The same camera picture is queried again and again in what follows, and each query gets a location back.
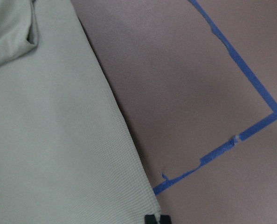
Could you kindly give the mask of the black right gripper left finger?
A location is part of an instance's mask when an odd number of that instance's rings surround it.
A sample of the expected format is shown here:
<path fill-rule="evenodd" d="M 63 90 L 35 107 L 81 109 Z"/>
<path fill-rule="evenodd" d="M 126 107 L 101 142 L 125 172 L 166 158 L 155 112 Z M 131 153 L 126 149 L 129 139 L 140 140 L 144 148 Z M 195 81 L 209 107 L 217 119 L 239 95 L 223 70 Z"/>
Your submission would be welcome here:
<path fill-rule="evenodd" d="M 145 215 L 145 224 L 156 224 L 155 215 Z"/>

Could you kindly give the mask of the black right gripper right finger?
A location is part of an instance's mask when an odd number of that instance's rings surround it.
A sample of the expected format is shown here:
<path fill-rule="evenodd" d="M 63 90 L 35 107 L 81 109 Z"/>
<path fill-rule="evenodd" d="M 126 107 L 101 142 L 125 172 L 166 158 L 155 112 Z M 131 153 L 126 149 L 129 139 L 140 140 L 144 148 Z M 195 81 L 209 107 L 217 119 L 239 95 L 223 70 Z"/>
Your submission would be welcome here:
<path fill-rule="evenodd" d="M 171 224 L 171 217 L 169 215 L 160 215 L 160 224 Z"/>

